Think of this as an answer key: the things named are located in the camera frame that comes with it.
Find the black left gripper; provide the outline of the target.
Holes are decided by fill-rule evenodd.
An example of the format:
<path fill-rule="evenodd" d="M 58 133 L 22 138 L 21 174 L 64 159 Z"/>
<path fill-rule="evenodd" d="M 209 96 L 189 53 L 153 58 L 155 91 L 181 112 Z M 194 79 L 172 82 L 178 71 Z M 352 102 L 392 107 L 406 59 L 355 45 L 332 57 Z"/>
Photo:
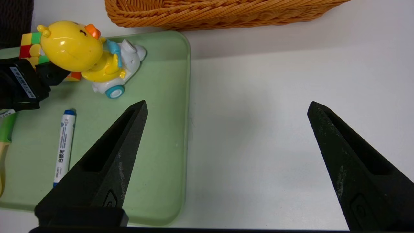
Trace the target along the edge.
<path fill-rule="evenodd" d="M 35 65 L 26 59 L 10 58 L 0 61 L 1 109 L 35 110 L 49 97 L 50 87 L 59 85 L 70 71 L 52 62 Z"/>

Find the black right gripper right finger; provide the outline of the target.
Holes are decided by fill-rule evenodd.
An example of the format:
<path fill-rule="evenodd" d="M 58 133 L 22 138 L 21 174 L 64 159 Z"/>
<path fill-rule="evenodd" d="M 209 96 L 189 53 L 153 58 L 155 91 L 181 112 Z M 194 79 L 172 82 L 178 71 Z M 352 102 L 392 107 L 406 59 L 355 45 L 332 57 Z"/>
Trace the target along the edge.
<path fill-rule="evenodd" d="M 349 230 L 412 231 L 413 182 L 330 108 L 307 116 Z"/>

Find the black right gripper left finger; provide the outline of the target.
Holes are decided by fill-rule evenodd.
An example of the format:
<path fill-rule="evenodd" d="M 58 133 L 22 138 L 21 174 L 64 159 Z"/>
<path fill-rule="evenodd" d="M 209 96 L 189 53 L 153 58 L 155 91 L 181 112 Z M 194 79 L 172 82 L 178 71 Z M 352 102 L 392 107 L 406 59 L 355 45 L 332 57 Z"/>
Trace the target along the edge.
<path fill-rule="evenodd" d="M 42 227 L 125 227 L 126 192 L 148 116 L 144 100 L 109 127 L 36 205 Z"/>

